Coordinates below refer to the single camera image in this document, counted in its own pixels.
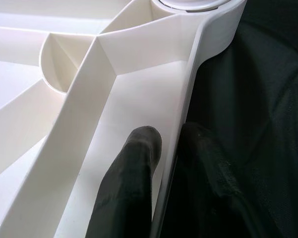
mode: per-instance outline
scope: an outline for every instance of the circular cap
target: circular cap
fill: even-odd
[[[186,11],[203,11],[219,7],[229,0],[160,0],[166,6]]]

